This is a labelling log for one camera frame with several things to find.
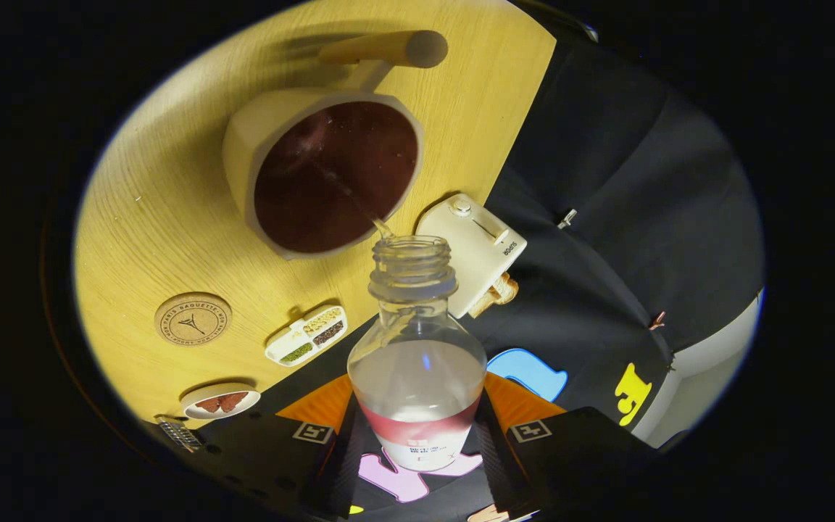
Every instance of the yellow wooden surface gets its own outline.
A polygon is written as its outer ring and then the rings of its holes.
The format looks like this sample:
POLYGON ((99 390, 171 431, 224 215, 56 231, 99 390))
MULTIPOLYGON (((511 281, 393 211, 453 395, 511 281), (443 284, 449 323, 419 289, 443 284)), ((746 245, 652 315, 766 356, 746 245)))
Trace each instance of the yellow wooden surface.
POLYGON ((543 78, 554 39, 504 0, 301 4, 188 63, 119 129, 84 195, 74 277, 94 357, 137 417, 182 415, 179 397, 198 384, 238 378, 262 392, 304 367, 264 356, 293 307, 337 299, 349 331, 375 314, 367 293, 375 241, 325 259, 278 257, 239 218, 221 145, 230 115, 259 92, 338 86, 352 66, 320 64, 322 44, 410 29, 437 30, 449 42, 437 67, 395 68, 377 89, 401 99, 426 133, 423 169, 390 220, 396 233, 410 233, 446 192, 485 201, 543 78), (228 301, 232 323, 221 337, 179 347, 159 336, 157 307, 185 291, 228 301))

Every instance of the black background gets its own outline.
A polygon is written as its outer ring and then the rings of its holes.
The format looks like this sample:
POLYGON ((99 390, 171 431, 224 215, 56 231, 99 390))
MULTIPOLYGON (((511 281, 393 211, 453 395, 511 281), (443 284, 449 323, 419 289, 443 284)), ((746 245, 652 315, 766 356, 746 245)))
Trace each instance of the black background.
MULTIPOLYGON (((137 100, 280 6, 0 3, 0 516, 268 519, 250 499, 150 463, 99 419, 54 349, 39 270, 57 184, 82 187, 137 100)), ((835 505, 835 3, 566 9, 721 125, 759 198, 769 254, 756 347, 732 389, 652 481, 576 517, 835 505)))

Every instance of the bottle neck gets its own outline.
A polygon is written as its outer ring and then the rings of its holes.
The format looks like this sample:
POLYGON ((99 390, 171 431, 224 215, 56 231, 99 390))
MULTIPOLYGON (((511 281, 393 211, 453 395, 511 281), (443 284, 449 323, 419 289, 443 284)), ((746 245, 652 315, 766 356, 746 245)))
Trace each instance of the bottle neck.
POLYGON ((372 251, 375 270, 369 275, 369 293, 381 307, 391 310, 392 305, 400 305, 421 313, 443 307, 446 312, 446 300, 457 290, 446 240, 433 236, 383 238, 372 251))
POLYGON ((378 302, 378 319, 385 327, 397 323, 414 323, 415 320, 421 323, 434 323, 434 321, 444 320, 446 317, 447 300, 445 298, 415 303, 378 302))

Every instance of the clear plastic bottle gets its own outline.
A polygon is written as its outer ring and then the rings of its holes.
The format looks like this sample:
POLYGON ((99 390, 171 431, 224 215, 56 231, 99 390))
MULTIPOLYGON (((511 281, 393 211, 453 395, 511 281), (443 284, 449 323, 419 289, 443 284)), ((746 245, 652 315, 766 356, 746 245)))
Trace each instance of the clear plastic bottle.
POLYGON ((369 293, 378 319, 347 360, 354 393, 395 465, 433 471, 466 442, 485 351, 447 312, 457 290, 442 238, 404 236, 373 248, 369 293))

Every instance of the coffee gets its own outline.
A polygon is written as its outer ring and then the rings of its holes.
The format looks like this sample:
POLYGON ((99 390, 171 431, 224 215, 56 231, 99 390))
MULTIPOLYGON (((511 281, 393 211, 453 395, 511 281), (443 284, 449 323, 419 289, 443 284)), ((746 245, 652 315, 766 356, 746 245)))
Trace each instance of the coffee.
POLYGON ((262 163, 254 188, 259 225, 295 252, 343 247, 373 228, 361 207, 380 218, 391 212, 417 159, 415 130, 397 110, 368 101, 322 109, 282 135, 262 163))

